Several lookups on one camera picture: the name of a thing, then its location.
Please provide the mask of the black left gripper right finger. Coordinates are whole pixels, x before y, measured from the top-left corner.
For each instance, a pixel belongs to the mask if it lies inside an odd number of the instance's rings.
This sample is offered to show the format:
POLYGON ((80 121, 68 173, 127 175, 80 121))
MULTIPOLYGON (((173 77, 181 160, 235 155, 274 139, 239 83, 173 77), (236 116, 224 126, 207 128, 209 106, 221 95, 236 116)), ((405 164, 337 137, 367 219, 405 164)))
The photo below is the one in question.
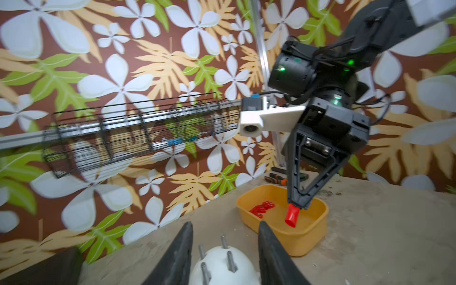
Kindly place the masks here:
POLYGON ((265 221, 258 230, 258 251, 262 285, 310 285, 265 221))

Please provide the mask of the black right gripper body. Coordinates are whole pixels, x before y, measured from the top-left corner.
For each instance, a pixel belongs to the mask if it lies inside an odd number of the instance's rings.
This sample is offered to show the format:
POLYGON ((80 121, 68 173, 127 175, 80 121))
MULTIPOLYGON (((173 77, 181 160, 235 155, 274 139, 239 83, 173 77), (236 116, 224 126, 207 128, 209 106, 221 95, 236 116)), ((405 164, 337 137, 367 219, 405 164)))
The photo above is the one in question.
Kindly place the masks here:
POLYGON ((370 119, 349 108, 314 97, 292 127, 284 154, 287 167, 343 167, 367 145, 370 119))

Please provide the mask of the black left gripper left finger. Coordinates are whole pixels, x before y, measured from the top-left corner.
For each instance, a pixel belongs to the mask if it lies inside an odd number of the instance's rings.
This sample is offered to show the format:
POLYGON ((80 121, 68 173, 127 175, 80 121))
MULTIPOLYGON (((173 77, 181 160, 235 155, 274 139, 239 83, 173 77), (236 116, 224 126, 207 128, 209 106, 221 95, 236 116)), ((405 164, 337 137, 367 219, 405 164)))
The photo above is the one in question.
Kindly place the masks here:
POLYGON ((186 222, 142 285, 188 285, 192 246, 193 225, 186 222))

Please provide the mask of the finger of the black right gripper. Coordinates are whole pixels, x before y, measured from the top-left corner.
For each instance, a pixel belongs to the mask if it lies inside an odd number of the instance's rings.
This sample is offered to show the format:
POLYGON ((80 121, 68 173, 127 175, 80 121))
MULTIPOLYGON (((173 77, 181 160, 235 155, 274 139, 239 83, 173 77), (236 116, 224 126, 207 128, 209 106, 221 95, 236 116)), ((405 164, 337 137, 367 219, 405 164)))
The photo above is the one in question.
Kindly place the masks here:
POLYGON ((323 186, 347 164, 351 157, 350 152, 336 148, 332 150, 324 159, 324 167, 318 176, 304 188, 304 194, 300 198, 300 209, 309 209, 313 198, 323 188, 323 186))
POLYGON ((287 169, 287 201, 299 207, 300 198, 304 194, 301 187, 300 163, 302 140, 305 136, 300 131, 290 133, 285 145, 287 169))

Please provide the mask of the red screw protection sleeve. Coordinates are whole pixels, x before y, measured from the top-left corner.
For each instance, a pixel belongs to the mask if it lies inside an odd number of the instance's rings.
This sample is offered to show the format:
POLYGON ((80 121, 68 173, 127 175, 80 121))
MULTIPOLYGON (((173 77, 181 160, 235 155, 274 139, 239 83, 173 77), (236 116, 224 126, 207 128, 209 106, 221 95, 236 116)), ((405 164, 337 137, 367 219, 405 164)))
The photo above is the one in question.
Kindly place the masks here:
POLYGON ((298 223, 299 214, 300 208, 290 203, 287 209, 285 223, 291 228, 295 228, 298 223))

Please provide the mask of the white dome screw fixture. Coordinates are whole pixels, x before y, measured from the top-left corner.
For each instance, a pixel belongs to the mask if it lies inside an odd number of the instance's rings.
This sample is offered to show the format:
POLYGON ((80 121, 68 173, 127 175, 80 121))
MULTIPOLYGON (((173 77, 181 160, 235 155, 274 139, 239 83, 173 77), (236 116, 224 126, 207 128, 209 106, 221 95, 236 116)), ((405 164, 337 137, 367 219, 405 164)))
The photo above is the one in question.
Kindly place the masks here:
POLYGON ((220 246, 206 250, 207 256, 204 260, 196 262, 189 279, 190 285, 203 285, 201 263, 205 262, 211 274, 209 285, 259 285, 261 274, 255 270, 253 263, 239 249, 228 244, 229 249, 220 246), (237 272, 228 270, 227 252, 231 251, 237 265, 237 272))

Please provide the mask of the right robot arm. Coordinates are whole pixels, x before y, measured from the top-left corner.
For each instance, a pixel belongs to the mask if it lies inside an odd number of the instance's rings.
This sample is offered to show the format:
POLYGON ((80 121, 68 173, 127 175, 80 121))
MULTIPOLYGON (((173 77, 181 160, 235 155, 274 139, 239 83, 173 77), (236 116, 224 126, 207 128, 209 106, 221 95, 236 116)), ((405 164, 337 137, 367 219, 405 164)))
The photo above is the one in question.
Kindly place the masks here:
POLYGON ((331 46, 287 40, 268 84, 290 105, 305 105, 286 141, 290 211, 307 209, 318 191, 367 145, 370 119, 353 110, 368 91, 356 73, 376 57, 456 11, 454 1, 375 1, 331 46))

